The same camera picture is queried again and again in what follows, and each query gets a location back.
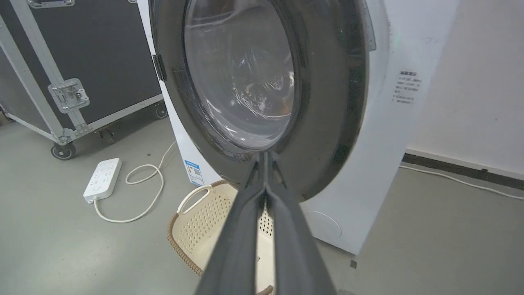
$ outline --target front-load washing machine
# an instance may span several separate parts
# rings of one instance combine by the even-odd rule
[[[251,156],[272,149],[313,235],[358,254],[457,5],[150,0],[150,47],[190,181],[238,185]]]

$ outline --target baseboard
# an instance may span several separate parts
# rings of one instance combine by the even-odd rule
[[[524,190],[524,175],[514,172],[485,167],[412,149],[406,150],[402,161]]]

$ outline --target white power strip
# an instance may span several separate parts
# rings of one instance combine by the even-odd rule
[[[121,167],[122,161],[119,158],[101,161],[96,166],[84,191],[84,198],[89,204],[92,204],[95,198],[100,200],[111,196]]]
[[[144,164],[142,166],[138,166],[135,169],[131,170],[131,172],[129,172],[129,174],[127,174],[126,176],[126,184],[139,184],[139,183],[142,183],[150,179],[151,177],[157,174],[158,176],[160,176],[160,189],[158,190],[157,195],[151,202],[151,205],[149,205],[149,207],[147,207],[147,209],[144,212],[142,212],[140,215],[133,217],[131,219],[115,220],[115,219],[109,219],[105,217],[102,214],[102,212],[100,212],[98,201],[111,196],[111,194],[113,193],[116,178],[118,177],[118,173],[120,172],[120,167],[122,166],[122,162],[120,161],[119,158],[101,161],[98,164],[98,166],[95,169],[95,172],[93,173],[93,176],[91,177],[91,180],[89,181],[88,187],[85,189],[85,192],[84,192],[85,200],[89,204],[94,203],[96,213],[100,216],[100,218],[108,222],[128,223],[128,222],[133,222],[137,219],[142,218],[149,212],[149,210],[151,210],[151,208],[153,207],[158,197],[160,196],[160,193],[163,190],[164,179],[163,179],[162,172],[160,171],[160,168],[162,167],[164,158],[166,157],[167,153],[171,150],[171,148],[174,146],[175,143],[176,141],[171,143],[167,151],[162,156],[162,160],[160,160],[160,164],[158,164],[158,167],[156,167],[155,165],[151,165],[151,164]],[[145,167],[151,167],[155,169],[155,171],[151,175],[147,176],[146,178],[140,179],[138,181],[133,181],[133,182],[129,181],[129,178],[132,175],[134,175],[138,170],[145,168]]]

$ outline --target white wall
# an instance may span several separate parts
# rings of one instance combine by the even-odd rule
[[[524,179],[524,1],[462,0],[408,153]]]

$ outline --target basket handle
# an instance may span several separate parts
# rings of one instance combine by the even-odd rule
[[[185,196],[185,198],[182,200],[182,203],[180,203],[180,206],[178,206],[178,209],[177,209],[177,213],[178,215],[184,215],[186,214],[189,210],[193,209],[194,206],[197,206],[198,203],[200,203],[203,199],[205,199],[205,197],[207,197],[209,195],[209,193],[211,192],[211,188],[213,186],[212,185],[202,185],[200,187],[197,187],[195,188],[191,193],[189,193],[187,196]],[[194,197],[197,193],[201,192],[201,191],[205,191],[207,190],[208,192],[205,193],[205,195],[203,197],[200,198],[200,200],[196,201],[193,205],[191,205],[191,207],[189,207],[187,210],[184,210],[182,211],[182,209],[184,208],[184,206],[187,204],[187,202],[189,202],[189,200]]]

